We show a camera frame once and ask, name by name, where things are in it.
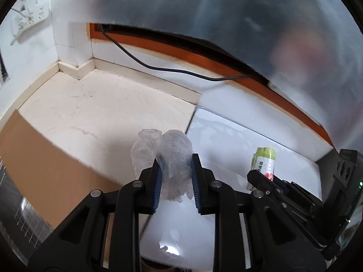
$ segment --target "plastic sheet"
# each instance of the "plastic sheet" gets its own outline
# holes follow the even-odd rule
[[[53,19],[211,41],[363,152],[363,36],[341,0],[52,0]]]
[[[156,129],[144,129],[131,148],[131,159],[136,178],[141,171],[152,167],[156,159],[163,174],[160,198],[182,202],[182,196],[194,196],[192,177],[193,147],[188,137],[179,130],[162,134]]]

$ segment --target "orange wooden frame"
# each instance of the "orange wooden frame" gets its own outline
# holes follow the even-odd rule
[[[204,57],[199,54],[195,54],[190,51],[186,51],[184,49],[174,47],[168,44],[159,43],[156,41],[152,41],[149,39],[138,38],[135,36],[129,35],[121,35],[121,34],[113,34],[108,33],[110,37],[115,39],[119,43],[132,45],[148,50],[152,50],[155,52],[159,52],[162,54],[166,54],[183,61],[192,63],[194,65],[200,66],[212,72],[215,72],[222,76],[232,76],[232,75],[241,75],[240,72],[233,70],[232,68],[225,66],[221,63],[213,61],[207,57]],[[90,38],[91,39],[98,39],[103,41],[108,41],[108,39],[101,33],[96,31],[96,25],[94,23],[90,23]],[[322,126],[317,125],[311,118],[309,118],[306,114],[304,114],[301,110],[299,110],[296,106],[292,103],[288,102],[286,99],[275,93],[274,91],[270,90],[268,87],[260,84],[259,82],[253,79],[237,79],[234,80],[237,83],[245,86],[246,88],[260,94],[264,98],[270,100],[275,105],[281,107],[288,113],[292,114],[294,117],[299,119],[303,122],[306,126],[310,129],[315,131],[320,137],[326,140],[331,146],[333,146],[327,132],[323,129]]]

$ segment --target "black cable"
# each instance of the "black cable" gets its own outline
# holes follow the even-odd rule
[[[149,68],[151,70],[160,70],[160,71],[168,71],[168,72],[178,72],[178,73],[185,73],[187,75],[191,75],[191,76],[195,76],[197,78],[200,79],[204,79],[207,81],[213,81],[213,82],[219,82],[219,81],[228,81],[228,80],[235,80],[235,79],[246,79],[249,78],[249,76],[246,75],[242,75],[242,76],[230,76],[230,77],[223,77],[223,78],[210,78],[207,76],[203,76],[200,74],[197,74],[195,72],[191,72],[191,71],[187,71],[187,70],[177,70],[177,69],[173,69],[173,68],[163,68],[163,67],[155,67],[155,66],[150,66],[144,62],[142,62],[141,60],[137,59],[134,55],[132,55],[130,52],[128,52],[124,47],[122,47],[116,40],[114,40],[113,38],[111,38],[108,34],[106,34],[106,32],[103,29],[102,24],[99,25],[101,28],[101,32],[103,33],[103,35],[108,38],[111,42],[115,43],[117,47],[119,47],[123,52],[125,52],[128,56],[130,56],[133,60],[135,60],[137,63],[141,64],[142,66],[145,66],[146,68]]]

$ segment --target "green and white package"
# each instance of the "green and white package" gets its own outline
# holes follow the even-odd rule
[[[258,147],[253,155],[251,170],[258,170],[266,178],[273,181],[275,169],[275,151],[270,147]],[[253,191],[256,188],[248,183],[247,190]]]

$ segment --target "crumpled plastic bag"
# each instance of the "crumpled plastic bag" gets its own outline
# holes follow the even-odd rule
[[[182,131],[163,134],[157,129],[143,129],[131,148],[136,179],[143,169],[152,167],[156,158],[163,176],[160,199],[182,202],[184,194],[192,199],[192,154],[192,143]]]

